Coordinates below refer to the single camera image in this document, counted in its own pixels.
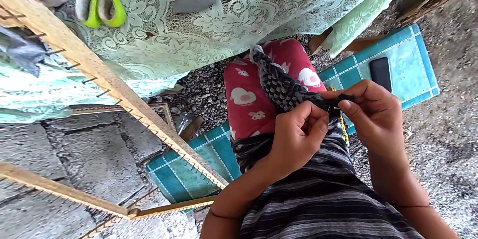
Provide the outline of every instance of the teal tiled surface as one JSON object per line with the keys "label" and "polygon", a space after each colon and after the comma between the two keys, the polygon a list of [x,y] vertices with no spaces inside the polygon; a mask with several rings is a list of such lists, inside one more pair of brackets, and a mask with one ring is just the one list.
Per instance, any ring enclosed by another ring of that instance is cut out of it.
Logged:
{"label": "teal tiled surface", "polygon": [[[229,141],[229,123],[191,140],[188,144],[225,180],[232,182],[241,175]],[[173,150],[154,157],[147,164],[148,172],[171,203],[178,203],[215,194],[218,187]]]}
{"label": "teal tiled surface", "polygon": [[342,85],[340,84],[340,82],[338,81],[338,78],[337,77],[333,77],[331,78],[330,80],[324,82],[324,85],[326,86],[326,88],[334,88],[336,90],[340,90],[340,89],[344,89],[342,88]]}
{"label": "teal tiled surface", "polygon": [[354,67],[346,71],[345,73],[339,75],[338,78],[342,82],[342,87],[344,89],[348,89],[351,86],[353,86],[355,83],[357,83],[358,81],[362,80],[360,78],[360,74],[357,67]]}
{"label": "teal tiled surface", "polygon": [[337,71],[337,73],[341,73],[354,66],[355,66],[355,60],[352,57],[343,59],[334,65],[335,71]]}
{"label": "teal tiled surface", "polygon": [[322,71],[319,73],[319,78],[321,81],[326,81],[328,80],[329,78],[331,77],[334,77],[335,76],[335,71],[332,67]]}
{"label": "teal tiled surface", "polygon": [[[391,31],[384,39],[319,73],[326,87],[347,89],[361,79],[371,79],[371,60],[389,59],[392,93],[407,109],[440,93],[433,67],[417,24]],[[355,126],[347,118],[348,133]]]}

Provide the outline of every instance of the smartphone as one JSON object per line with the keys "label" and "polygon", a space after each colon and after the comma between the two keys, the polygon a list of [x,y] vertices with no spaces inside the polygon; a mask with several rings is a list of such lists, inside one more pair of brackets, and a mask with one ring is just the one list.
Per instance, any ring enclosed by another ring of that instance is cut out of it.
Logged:
{"label": "smartphone", "polygon": [[372,81],[391,92],[390,65],[387,57],[371,60],[370,74]]}

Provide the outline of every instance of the green lace tablecloth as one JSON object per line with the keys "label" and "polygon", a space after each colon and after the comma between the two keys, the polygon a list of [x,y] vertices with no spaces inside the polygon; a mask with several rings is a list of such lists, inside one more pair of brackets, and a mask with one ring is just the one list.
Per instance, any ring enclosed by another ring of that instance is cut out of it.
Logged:
{"label": "green lace tablecloth", "polygon": [[[182,14],[173,12],[174,0],[121,2],[128,18],[119,28],[84,26],[75,18],[75,0],[55,14],[145,97],[174,84],[187,71],[243,52],[261,40],[320,34],[333,26],[324,45],[334,57],[391,0],[217,0],[206,10]],[[112,103],[111,99],[93,98],[99,90],[93,84],[80,84],[84,77],[79,73],[56,65],[42,66],[36,79],[6,66],[8,59],[1,61],[0,123],[68,116],[66,106],[71,104]],[[48,77],[51,68],[58,79]],[[27,87],[19,87],[18,80]]]}

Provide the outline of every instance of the green scissors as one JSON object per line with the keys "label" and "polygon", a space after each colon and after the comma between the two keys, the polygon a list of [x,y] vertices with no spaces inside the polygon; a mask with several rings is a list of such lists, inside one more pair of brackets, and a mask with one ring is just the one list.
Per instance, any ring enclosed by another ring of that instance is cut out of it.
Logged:
{"label": "green scissors", "polygon": [[120,27],[126,20],[126,11],[120,0],[76,0],[75,12],[86,26],[96,28],[104,23]]}

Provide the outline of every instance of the red pants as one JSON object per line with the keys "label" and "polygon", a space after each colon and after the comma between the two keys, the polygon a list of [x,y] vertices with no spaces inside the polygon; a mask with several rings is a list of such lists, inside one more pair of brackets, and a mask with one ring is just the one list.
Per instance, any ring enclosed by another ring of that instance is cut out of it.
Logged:
{"label": "red pants", "polygon": [[[326,90],[298,40],[268,41],[262,44],[262,48],[264,53],[309,91]],[[226,66],[224,83],[232,138],[240,139],[274,131],[278,111],[262,90],[259,67],[249,61],[249,54]]]}

